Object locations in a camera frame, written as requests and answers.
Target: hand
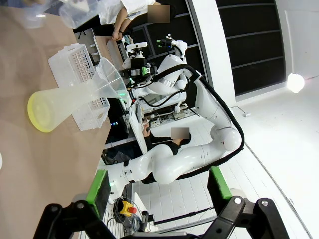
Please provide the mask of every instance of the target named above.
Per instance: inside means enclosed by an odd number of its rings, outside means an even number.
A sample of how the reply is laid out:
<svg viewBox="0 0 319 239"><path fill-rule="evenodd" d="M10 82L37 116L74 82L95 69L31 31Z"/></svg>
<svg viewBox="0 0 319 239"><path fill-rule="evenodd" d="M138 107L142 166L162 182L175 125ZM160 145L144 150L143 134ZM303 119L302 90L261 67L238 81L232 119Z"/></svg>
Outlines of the hand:
<svg viewBox="0 0 319 239"><path fill-rule="evenodd" d="M117 41L118 38L119 38L119 32L118 31L113 31L112 40L113 41Z"/></svg>
<svg viewBox="0 0 319 239"><path fill-rule="evenodd" d="M123 34L119 32L119 38L117 39L117 41L122 40L122 38L123 38Z"/></svg>
<svg viewBox="0 0 319 239"><path fill-rule="evenodd" d="M121 32L113 31L113 34L112 34L113 41L119 41L122 39L122 37L123 37L123 35Z"/></svg>
<svg viewBox="0 0 319 239"><path fill-rule="evenodd" d="M147 129L148 127L150 127L150 125L149 125L148 123L144 125L144 130L143 130L143 136L144 136L144 137L147 137L147 136L150 135L150 132L151 132L151 131L150 131L150 130L149 130L148 132L146 131L146 129Z"/></svg>

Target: white lab coat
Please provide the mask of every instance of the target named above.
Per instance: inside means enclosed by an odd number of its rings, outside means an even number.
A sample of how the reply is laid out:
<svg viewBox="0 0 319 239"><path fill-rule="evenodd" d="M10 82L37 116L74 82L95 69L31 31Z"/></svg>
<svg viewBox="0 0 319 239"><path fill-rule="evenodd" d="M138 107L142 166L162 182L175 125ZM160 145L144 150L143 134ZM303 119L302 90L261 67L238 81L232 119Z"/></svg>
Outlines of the white lab coat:
<svg viewBox="0 0 319 239"><path fill-rule="evenodd" d="M153 5L155 0L102 0L105 10L100 14L101 24L115 23L119 11L125 7L128 16L133 20L135 17L148 12L148 5Z"/></svg>

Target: red button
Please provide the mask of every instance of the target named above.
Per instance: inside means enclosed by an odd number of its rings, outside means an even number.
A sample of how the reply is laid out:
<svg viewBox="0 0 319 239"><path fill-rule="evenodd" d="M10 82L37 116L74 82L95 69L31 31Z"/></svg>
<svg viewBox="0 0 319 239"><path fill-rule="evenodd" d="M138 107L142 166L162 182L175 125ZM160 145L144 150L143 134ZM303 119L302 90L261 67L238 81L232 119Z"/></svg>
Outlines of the red button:
<svg viewBox="0 0 319 239"><path fill-rule="evenodd" d="M136 208L128 208L129 213L135 214L137 212Z"/></svg>

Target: black strap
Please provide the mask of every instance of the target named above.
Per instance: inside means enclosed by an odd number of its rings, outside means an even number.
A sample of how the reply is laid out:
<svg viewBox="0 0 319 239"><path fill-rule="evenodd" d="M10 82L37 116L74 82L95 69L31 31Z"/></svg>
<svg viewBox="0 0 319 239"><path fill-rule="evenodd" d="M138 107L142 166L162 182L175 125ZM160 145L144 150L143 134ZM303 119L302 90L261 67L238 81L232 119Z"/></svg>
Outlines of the black strap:
<svg viewBox="0 0 319 239"><path fill-rule="evenodd" d="M185 215L181 215L181 216L178 216L178 217L169 218L169 219L165 219L165 220L162 220L162 221L154 222L154 225L158 225L158 224L162 224L162 223L169 223L169 222L172 222L172 221L175 221L175 220L179 220L179 219L182 219L182 218L192 217L192 216L195 216L196 214L203 213L203 212L206 212L206 211L211 210L211 209L213 209L213 207L206 208L206 209L203 209L203 210L199 210L197 212L191 212L191 213L188 213L188 214L185 214Z"/></svg>

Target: wooden table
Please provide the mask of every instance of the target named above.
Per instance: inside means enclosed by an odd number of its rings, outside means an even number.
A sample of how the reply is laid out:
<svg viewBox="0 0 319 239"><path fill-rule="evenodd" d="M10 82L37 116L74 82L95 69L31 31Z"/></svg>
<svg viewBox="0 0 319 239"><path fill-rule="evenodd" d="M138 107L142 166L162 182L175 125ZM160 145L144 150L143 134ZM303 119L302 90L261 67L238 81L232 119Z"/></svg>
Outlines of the wooden table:
<svg viewBox="0 0 319 239"><path fill-rule="evenodd" d="M0 7L0 238L29 239L47 204L68 206L86 193L106 138L102 128L80 131L69 117L51 133L29 121L28 98L56 88L47 59L75 43L60 17L47 14L44 27L26 30L23 10Z"/></svg>

